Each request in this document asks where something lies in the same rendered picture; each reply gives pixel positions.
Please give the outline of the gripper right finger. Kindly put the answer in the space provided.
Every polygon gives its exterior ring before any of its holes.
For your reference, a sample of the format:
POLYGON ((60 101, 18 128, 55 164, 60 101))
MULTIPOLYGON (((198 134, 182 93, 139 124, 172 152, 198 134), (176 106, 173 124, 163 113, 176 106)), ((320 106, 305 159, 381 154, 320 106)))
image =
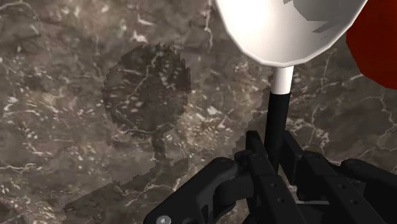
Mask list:
POLYGON ((397 174, 360 159, 333 165, 283 134, 281 167, 303 201, 326 199, 340 224, 397 224, 397 174))

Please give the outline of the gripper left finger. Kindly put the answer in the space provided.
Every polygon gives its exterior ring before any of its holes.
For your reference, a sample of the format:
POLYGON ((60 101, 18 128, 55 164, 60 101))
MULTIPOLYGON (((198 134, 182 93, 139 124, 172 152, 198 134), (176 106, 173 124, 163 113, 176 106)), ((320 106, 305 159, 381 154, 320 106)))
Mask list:
POLYGON ((249 199, 257 224, 305 224, 288 187, 276 174, 256 131, 234 159, 218 157, 149 212, 143 224, 216 224, 238 200, 249 199))

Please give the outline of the white ladle with black handle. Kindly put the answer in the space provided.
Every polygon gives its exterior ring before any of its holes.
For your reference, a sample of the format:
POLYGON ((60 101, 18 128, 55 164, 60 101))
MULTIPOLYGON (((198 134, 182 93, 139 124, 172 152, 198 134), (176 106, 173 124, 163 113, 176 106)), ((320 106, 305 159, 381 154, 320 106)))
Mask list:
POLYGON ((264 145, 279 168, 294 67, 328 50, 368 0, 214 0, 239 50, 274 68, 264 145))

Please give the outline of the red round object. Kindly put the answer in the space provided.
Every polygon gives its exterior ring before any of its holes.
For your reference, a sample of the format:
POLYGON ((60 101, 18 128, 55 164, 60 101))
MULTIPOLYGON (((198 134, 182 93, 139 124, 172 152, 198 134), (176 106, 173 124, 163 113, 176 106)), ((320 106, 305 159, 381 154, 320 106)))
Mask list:
POLYGON ((346 42, 362 75, 397 90, 397 0, 368 0, 346 42))

